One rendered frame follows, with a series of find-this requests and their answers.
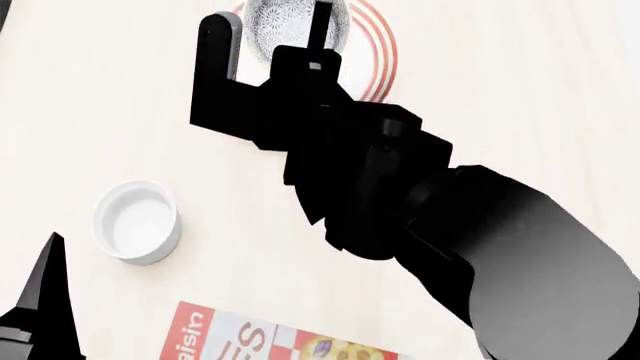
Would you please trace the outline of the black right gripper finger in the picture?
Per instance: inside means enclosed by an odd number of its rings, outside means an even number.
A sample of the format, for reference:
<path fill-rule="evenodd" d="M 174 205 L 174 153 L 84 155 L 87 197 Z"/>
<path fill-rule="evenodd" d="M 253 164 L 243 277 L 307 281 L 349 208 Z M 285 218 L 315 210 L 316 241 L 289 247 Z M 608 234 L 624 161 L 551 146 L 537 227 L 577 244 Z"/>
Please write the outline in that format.
<path fill-rule="evenodd" d="M 329 29 L 333 2 L 316 0 L 307 42 L 310 50 L 323 50 Z"/>
<path fill-rule="evenodd" d="M 236 81 L 242 29 L 241 18 L 229 11 L 201 20 L 190 124 L 252 140 L 257 129 L 258 88 Z"/>

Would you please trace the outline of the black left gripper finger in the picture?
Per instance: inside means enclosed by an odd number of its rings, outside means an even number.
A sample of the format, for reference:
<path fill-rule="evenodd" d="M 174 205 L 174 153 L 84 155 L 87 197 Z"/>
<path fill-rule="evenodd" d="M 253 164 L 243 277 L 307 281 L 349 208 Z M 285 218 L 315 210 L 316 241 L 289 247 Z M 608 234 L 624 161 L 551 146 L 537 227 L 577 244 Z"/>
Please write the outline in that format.
<path fill-rule="evenodd" d="M 84 360 L 69 295 L 64 238 L 52 233 L 13 308 L 29 360 Z"/>

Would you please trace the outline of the black patterned bowl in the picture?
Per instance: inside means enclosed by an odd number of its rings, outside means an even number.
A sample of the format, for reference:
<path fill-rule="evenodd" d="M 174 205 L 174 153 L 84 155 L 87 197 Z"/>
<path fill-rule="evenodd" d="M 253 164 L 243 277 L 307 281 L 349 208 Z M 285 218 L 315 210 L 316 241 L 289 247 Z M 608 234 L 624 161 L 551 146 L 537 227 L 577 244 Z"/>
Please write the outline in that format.
<path fill-rule="evenodd" d="M 345 0 L 332 3 L 325 47 L 342 53 L 348 40 L 350 13 Z M 268 65 L 279 45 L 306 47 L 316 0 L 247 0 L 244 37 L 259 62 Z"/>

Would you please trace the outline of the white plate with red rings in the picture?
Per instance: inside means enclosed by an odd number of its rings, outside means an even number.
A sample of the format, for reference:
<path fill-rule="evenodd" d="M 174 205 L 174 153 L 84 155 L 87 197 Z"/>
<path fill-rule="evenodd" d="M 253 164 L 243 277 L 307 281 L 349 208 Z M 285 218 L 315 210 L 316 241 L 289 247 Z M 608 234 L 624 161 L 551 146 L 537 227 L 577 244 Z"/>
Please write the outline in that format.
<path fill-rule="evenodd" d="M 342 53 L 338 83 L 359 101 L 383 102 L 389 94 L 398 68 L 398 45 L 389 23 L 366 0 L 345 0 L 350 13 L 347 44 Z M 239 0 L 232 12 L 241 17 L 247 0 Z M 256 59 L 244 37 L 237 79 L 259 85 L 269 77 L 270 65 Z"/>

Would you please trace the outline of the cookies box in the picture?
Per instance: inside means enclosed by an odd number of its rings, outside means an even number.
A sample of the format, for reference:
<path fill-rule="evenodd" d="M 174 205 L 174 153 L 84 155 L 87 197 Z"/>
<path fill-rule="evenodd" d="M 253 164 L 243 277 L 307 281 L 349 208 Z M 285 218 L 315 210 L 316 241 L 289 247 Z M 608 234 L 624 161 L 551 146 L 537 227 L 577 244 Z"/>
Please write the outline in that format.
<path fill-rule="evenodd" d="M 415 359 L 229 311 L 180 302 L 159 360 Z"/>

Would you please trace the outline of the white ramekin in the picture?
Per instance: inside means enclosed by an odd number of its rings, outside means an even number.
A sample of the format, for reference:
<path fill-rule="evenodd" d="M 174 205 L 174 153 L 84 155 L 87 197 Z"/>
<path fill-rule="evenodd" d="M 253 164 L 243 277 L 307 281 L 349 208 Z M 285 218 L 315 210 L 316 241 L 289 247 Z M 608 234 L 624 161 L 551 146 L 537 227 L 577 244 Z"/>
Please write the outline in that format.
<path fill-rule="evenodd" d="M 142 179 L 115 185 L 97 203 L 92 233 L 105 254 L 133 266 L 149 266 L 174 251 L 182 219 L 172 194 Z"/>

